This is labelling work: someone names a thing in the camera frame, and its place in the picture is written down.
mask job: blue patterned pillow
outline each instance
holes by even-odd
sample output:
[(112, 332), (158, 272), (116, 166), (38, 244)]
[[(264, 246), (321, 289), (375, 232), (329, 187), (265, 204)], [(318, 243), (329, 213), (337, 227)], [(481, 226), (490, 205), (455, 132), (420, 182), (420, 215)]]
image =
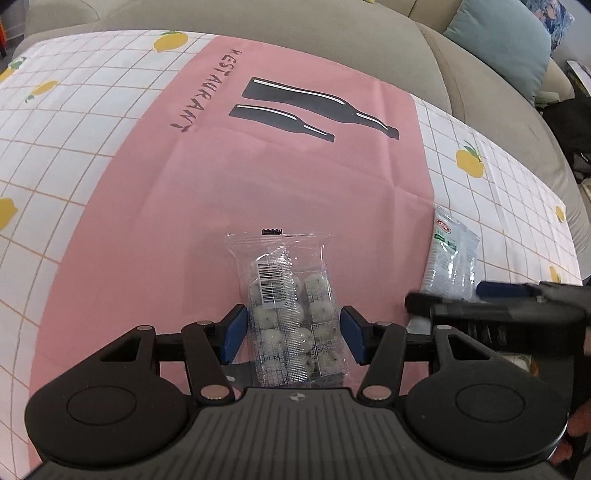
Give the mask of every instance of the blue patterned pillow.
[(552, 51), (560, 44), (574, 17), (558, 0), (521, 0), (550, 33)]

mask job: snack package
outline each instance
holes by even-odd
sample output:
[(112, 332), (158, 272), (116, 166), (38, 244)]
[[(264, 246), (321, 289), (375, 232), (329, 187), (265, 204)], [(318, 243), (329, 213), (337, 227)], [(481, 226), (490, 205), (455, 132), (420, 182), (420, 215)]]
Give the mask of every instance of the snack package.
[[(477, 234), (437, 205), (421, 291), (451, 299), (471, 300), (479, 243)], [(411, 333), (431, 333), (431, 321), (413, 317), (407, 330)]]
[(339, 309), (323, 259), (329, 237), (263, 232), (226, 240), (248, 306), (259, 384), (341, 385)]

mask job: white candy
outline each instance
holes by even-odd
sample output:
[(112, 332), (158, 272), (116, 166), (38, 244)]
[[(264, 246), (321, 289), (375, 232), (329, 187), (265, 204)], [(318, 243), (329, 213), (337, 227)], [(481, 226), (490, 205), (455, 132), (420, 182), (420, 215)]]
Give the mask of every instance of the white candy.
[(310, 303), (310, 314), (314, 323), (336, 320), (335, 306), (328, 300), (316, 300)]
[(304, 321), (304, 307), (299, 303), (294, 303), (291, 307), (277, 310), (277, 318), (282, 325), (300, 325)]
[(266, 355), (280, 353), (283, 350), (281, 332), (275, 329), (261, 331), (261, 343)]
[(251, 302), (253, 302), (254, 305), (262, 304), (261, 288), (259, 286), (258, 280), (250, 284), (250, 286), (248, 287), (248, 295), (250, 297)]
[(328, 293), (329, 283), (326, 277), (322, 273), (312, 273), (312, 275), (306, 278), (306, 290), (309, 294), (321, 294), (323, 292)]
[(314, 329), (314, 336), (322, 342), (332, 340), (333, 338), (335, 338), (335, 334), (336, 328), (334, 325), (331, 325), (330, 323), (326, 323), (325, 325), (318, 325), (318, 327)]
[(333, 373), (339, 370), (339, 356), (334, 350), (320, 352), (318, 354), (318, 368), (324, 373)]
[(290, 351), (307, 353), (314, 346), (314, 336), (307, 328), (298, 328), (285, 334), (285, 344)]
[(275, 328), (277, 326), (277, 312), (273, 309), (265, 309), (261, 305), (252, 309), (255, 325), (261, 330)]
[(296, 355), (287, 361), (287, 369), (290, 378), (294, 380), (305, 380), (314, 373), (314, 360), (308, 355)]

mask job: metal screw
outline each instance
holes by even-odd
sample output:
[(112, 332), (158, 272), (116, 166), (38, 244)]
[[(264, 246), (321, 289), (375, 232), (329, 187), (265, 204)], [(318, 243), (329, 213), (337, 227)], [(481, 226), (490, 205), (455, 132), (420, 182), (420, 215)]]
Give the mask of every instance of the metal screw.
[(363, 396), (370, 400), (386, 400), (392, 395), (392, 390), (383, 385), (370, 385), (363, 389)]
[(201, 389), (201, 396), (208, 400), (221, 400), (230, 394), (228, 387), (223, 385), (207, 385)]

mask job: black bottle graphic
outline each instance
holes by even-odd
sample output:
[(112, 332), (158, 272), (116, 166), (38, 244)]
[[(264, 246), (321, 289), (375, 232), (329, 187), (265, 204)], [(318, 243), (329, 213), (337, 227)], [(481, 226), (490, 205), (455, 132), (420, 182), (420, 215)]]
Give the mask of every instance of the black bottle graphic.
[(308, 125), (301, 118), (293, 115), (293, 113), (284, 112), (283, 110), (276, 110), (267, 106), (260, 105), (235, 105), (230, 116), (243, 118), (246, 120), (254, 120), (271, 127), (280, 128), (287, 132), (302, 133), (312, 135), (313, 137), (321, 138), (327, 142), (334, 142), (335, 136), (320, 128)]
[(287, 103), (317, 113), (335, 122), (365, 125), (380, 130), (390, 138), (399, 139), (396, 128), (385, 125), (380, 119), (360, 112), (342, 98), (328, 93), (304, 90), (253, 77), (248, 82), (242, 96), (253, 100)]

